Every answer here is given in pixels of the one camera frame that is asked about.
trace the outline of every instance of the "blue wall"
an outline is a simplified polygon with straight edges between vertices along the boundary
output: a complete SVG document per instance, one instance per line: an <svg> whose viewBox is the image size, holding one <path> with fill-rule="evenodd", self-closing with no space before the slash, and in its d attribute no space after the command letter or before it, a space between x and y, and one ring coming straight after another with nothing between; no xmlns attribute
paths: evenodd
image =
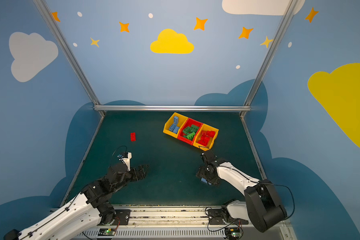
<svg viewBox="0 0 360 240"><path fill-rule="evenodd" d="M206 94L228 94L256 77L267 51L261 43L266 36L273 38L281 20L281 16L230 14L221 0L47 3L58 12L58 24L103 104L129 100L194 105ZM196 18L208 19L204 31L194 30ZM121 32L119 22L129 23L129 32ZM253 28L248 39L239 39L243 27ZM151 51L151 43L167 28L185 34L194 50L189 54ZM99 47L91 45L91 38L99 40ZM240 105L224 99L213 104L225 103Z"/></svg>
<svg viewBox="0 0 360 240"><path fill-rule="evenodd" d="M31 0L0 1L0 239L61 203L100 120L59 46L29 81L13 76L14 32L57 45Z"/></svg>
<svg viewBox="0 0 360 240"><path fill-rule="evenodd" d="M349 63L360 63L360 0L306 0L245 116L267 177L292 188L299 240L360 238L360 148L307 86Z"/></svg>

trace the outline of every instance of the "plastic bin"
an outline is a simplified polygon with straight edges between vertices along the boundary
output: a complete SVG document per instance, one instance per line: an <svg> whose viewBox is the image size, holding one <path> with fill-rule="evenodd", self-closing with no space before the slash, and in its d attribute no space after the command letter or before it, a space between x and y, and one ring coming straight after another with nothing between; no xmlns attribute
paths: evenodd
<svg viewBox="0 0 360 240"><path fill-rule="evenodd" d="M198 144L197 142L201 139L202 137L202 131L215 131L215 136L209 140L207 146ZM193 142L193 146L200 148L203 151L207 151L208 148L211 149L213 146L213 143L215 142L215 139L217 137L217 134L219 133L219 130L217 128L211 127L207 124L203 124L202 127L199 129L198 133L196 134L196 136L193 138L194 142Z"/></svg>
<svg viewBox="0 0 360 240"><path fill-rule="evenodd" d="M188 140L187 138L183 137L183 135L184 135L183 130L186 127L190 127L192 124L199 127L199 129L197 130L195 137L191 141L191 140ZM194 143L194 141L195 141L195 139L197 137L197 134L200 132L200 129L201 129L202 125L203 125L202 122L198 122L196 120L193 120L192 118L188 118L187 121L185 122L185 124L183 124L183 126L180 128L180 130L178 132L177 139L179 139L179 140L181 140L183 142L186 142L186 143L188 143L190 145L193 145L193 143Z"/></svg>
<svg viewBox="0 0 360 240"><path fill-rule="evenodd" d="M179 131L177 133L174 133L174 132L171 132L169 130L169 127L173 124L173 117L176 116L179 118L179 123L177 124L178 127L180 127ZM179 135L179 133L181 132L181 129L183 127L183 125L185 124L185 122L188 120L188 117L186 116L183 116L181 114L178 114L178 113L173 113L172 116L168 119L168 121L165 123L164 125L164 130L163 132L165 134L168 134L172 137L175 137L177 138L177 136Z"/></svg>

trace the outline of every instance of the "blue lego brick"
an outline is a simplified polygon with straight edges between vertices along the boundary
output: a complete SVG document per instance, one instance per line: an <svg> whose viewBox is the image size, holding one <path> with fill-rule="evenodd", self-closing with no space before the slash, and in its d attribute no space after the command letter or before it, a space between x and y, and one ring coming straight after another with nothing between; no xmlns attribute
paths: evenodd
<svg viewBox="0 0 360 240"><path fill-rule="evenodd" d="M176 124L173 123L173 124L169 127L169 131L172 132L172 131L175 129L175 127L176 127Z"/></svg>
<svg viewBox="0 0 360 240"><path fill-rule="evenodd" d="M173 130L173 133L176 133L179 131L180 127L176 126L175 129Z"/></svg>
<svg viewBox="0 0 360 240"><path fill-rule="evenodd" d="M174 116L173 117L173 123L176 124L176 125L179 124L179 117Z"/></svg>

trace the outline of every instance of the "horizontal metal bar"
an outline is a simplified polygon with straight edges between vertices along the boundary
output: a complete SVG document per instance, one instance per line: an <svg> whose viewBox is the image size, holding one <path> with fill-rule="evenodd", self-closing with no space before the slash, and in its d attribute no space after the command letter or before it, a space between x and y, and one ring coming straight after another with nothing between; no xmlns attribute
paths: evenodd
<svg viewBox="0 0 360 240"><path fill-rule="evenodd" d="M250 106L95 105L96 111L250 111Z"/></svg>

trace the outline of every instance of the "yellow star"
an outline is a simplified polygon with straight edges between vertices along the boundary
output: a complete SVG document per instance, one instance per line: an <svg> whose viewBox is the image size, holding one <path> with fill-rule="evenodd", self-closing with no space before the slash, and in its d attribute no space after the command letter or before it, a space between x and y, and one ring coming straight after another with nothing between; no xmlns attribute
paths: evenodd
<svg viewBox="0 0 360 240"><path fill-rule="evenodd" d="M261 46L261 45L265 45L265 46L267 46L267 48L268 48L269 43L272 42L272 41L273 41L273 39L269 40L269 39L268 39L268 36L266 36L264 43L260 44L260 46Z"/></svg>
<svg viewBox="0 0 360 240"><path fill-rule="evenodd" d="M52 13L52 16L56 21L60 22L60 19L58 18L58 12Z"/></svg>
<svg viewBox="0 0 360 240"><path fill-rule="evenodd" d="M239 39L240 38L246 38L248 39L250 37L250 33L251 31L253 30L253 28L251 29L246 29L245 27L243 27L243 32L241 33L241 35L239 36Z"/></svg>
<svg viewBox="0 0 360 240"><path fill-rule="evenodd" d="M206 21L207 21L207 19L200 20L200 19L196 18L196 26L193 30L201 29L204 31L204 25L205 25Z"/></svg>
<svg viewBox="0 0 360 240"><path fill-rule="evenodd" d="M91 45L96 45L97 47L99 47L99 46L97 45L97 42L100 41L100 40L95 41L95 40L93 40L92 38L91 38L91 40L92 40Z"/></svg>
<svg viewBox="0 0 360 240"><path fill-rule="evenodd" d="M121 26L120 32L126 31L126 32L129 33L129 30L128 30L128 25L129 25L129 23L126 23L126 24L123 24L123 23L121 23L121 22L119 22L119 23L120 23L120 26Z"/></svg>
<svg viewBox="0 0 360 240"><path fill-rule="evenodd" d="M305 18L305 20L309 20L309 22L311 23L313 17L314 17L318 12L319 12L319 11L315 11L315 10L313 10L313 8L312 8L311 12L310 12L309 15Z"/></svg>

